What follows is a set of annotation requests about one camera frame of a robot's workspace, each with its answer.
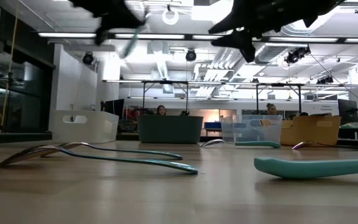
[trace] exposed ceiling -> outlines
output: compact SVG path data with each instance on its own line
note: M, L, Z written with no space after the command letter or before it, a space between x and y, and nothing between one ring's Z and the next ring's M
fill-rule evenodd
M70 2L64 0L19 0L20 19L28 23L40 32L93 32L98 26L98 20L79 8L72 8ZM144 3L140 1L128 1L130 8L139 16L142 15ZM151 16L144 32L164 34L207 34L208 29L222 19L225 13L231 9L232 0L210 1L211 6L194 6L199 0L184 0L181 4L171 2L173 11L178 13L178 20L173 25L164 22L175 17L174 12L168 12L164 4L152 5ZM15 0L0 0L0 5L11 11L15 11ZM358 14L356 7L339 7L333 13L321 17L313 30L299 31L298 22L283 29L280 35L301 33L315 36L357 36ZM115 30L116 32L133 32L133 30ZM144 79L145 74L151 74L152 70L158 70L158 63L147 54L147 45L150 41L138 41L133 53L122 62L121 74L124 78ZM91 40L68 40L70 44L91 45ZM127 40L111 40L108 43L115 46L117 52L127 44ZM194 74L193 78L207 75L207 69L202 69L201 64L208 64L209 68L224 68L227 72L223 75L217 72L210 75L209 81L219 81L217 78L230 79L233 82L246 82L257 77L259 82L287 82L288 77L292 83L310 82L310 77L330 70L340 81L347 81L347 73L351 67L358 64L358 45L322 45L311 44L310 49L314 56L306 57L289 69L283 65L283 56L293 47L266 47L260 50L260 57L268 58L263 65L247 65L237 50L220 49L211 46L209 42L195 41L171 41L166 43L171 56L166 59L168 71L195 72L201 67L200 74ZM197 61L186 62L187 49L195 49ZM73 52L81 57L84 52ZM102 57L107 52L99 52Z

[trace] clear plastic bin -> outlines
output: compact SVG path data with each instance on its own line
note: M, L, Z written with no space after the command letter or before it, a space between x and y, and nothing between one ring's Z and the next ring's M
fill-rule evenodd
M233 115L222 120L222 137L228 143L273 141L280 143L281 115Z

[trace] computer monitor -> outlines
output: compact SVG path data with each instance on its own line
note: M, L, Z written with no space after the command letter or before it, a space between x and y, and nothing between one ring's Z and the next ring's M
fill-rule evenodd
M115 114L122 119L122 112L124 110L124 100L111 100L104 102L104 111Z
M338 100L341 123L358 123L357 103L351 100Z

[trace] woman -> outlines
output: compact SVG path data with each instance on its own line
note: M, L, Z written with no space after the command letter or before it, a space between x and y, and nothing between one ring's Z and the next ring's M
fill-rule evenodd
M157 115L165 115L166 111L165 111L165 107L160 105L157 107Z
M268 115L277 115L276 106L273 103L268 103L266 107Z

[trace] table surface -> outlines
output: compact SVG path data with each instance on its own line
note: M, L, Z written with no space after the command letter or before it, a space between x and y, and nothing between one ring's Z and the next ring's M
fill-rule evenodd
M0 161L45 142L0 144ZM169 151L198 175L142 164L54 154L0 169L0 223L351 223L358 222L358 174L294 181L261 173L254 157L358 159L345 149L250 149L230 145L142 144L104 147ZM163 159L72 149L83 154Z

